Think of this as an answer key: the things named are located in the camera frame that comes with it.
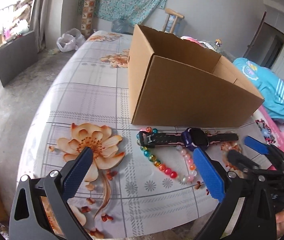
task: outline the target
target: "watch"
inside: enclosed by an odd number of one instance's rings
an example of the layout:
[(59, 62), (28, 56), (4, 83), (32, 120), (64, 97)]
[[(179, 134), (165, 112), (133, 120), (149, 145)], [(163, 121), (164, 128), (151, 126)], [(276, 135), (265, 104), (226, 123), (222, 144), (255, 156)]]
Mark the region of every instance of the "watch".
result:
[(140, 131), (137, 134), (137, 143), (143, 147), (164, 145), (181, 145), (194, 151), (197, 147), (206, 150), (209, 145), (220, 142), (237, 141), (236, 133), (206, 134), (200, 128), (190, 127), (182, 133), (152, 133)]

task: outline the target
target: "bolt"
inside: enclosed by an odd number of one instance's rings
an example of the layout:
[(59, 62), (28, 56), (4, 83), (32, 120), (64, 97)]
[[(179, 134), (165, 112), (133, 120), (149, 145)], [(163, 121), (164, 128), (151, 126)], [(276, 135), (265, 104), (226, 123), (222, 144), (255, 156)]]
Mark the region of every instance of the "bolt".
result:
[(51, 171), (51, 172), (50, 172), (50, 176), (51, 176), (52, 178), (55, 178), (58, 174), (59, 174), (59, 171)]
[(227, 175), (229, 176), (229, 178), (234, 179), (236, 177), (236, 173), (234, 171), (229, 171), (227, 173)]
[(23, 176), (21, 177), (21, 181), (27, 181), (28, 178), (29, 178), (29, 176), (23, 175)]
[(262, 176), (262, 175), (260, 175), (259, 177), (258, 177), (258, 179), (259, 179), (259, 181), (265, 181), (265, 178), (264, 178), (264, 176)]

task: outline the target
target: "cardboard box on floor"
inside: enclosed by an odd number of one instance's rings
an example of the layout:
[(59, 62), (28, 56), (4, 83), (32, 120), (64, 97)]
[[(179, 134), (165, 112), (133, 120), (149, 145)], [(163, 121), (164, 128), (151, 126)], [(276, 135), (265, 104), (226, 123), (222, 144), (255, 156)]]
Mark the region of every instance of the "cardboard box on floor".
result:
[(134, 28), (128, 84), (134, 125), (239, 127), (264, 101), (225, 57), (142, 25)]

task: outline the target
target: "floor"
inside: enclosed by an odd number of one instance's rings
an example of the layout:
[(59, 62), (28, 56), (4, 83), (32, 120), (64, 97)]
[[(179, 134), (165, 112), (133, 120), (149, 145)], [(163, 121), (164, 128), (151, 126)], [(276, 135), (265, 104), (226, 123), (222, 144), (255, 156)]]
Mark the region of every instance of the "floor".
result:
[(19, 160), (34, 114), (50, 85), (73, 51), (39, 54), (39, 61), (13, 79), (0, 84), (0, 195), (10, 213)]

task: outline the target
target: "wooden stool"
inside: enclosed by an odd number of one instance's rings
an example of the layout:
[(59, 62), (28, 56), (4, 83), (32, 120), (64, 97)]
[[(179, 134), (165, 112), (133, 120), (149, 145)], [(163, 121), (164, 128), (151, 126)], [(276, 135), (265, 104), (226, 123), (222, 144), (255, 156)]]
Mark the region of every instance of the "wooden stool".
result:
[(178, 12), (176, 12), (176, 11), (170, 9), (170, 8), (165, 8), (164, 11), (165, 11), (165, 13), (168, 14), (168, 16), (167, 16), (167, 18), (166, 18), (166, 21), (165, 21), (165, 24), (164, 24), (164, 26), (163, 26), (163, 30), (162, 30), (162, 31), (165, 32), (166, 27), (167, 27), (167, 25), (168, 25), (168, 23), (169, 23), (170, 16), (171, 16), (171, 15), (174, 15), (174, 16), (175, 16), (175, 19), (174, 19), (173, 25), (172, 25), (172, 27), (171, 27), (171, 29), (170, 29), (170, 33), (173, 33), (173, 32), (174, 32), (174, 29), (175, 29), (175, 26), (176, 26), (177, 23), (178, 23), (178, 19), (184, 19), (184, 15), (182, 15), (182, 14), (180, 14), (180, 13), (178, 13)]

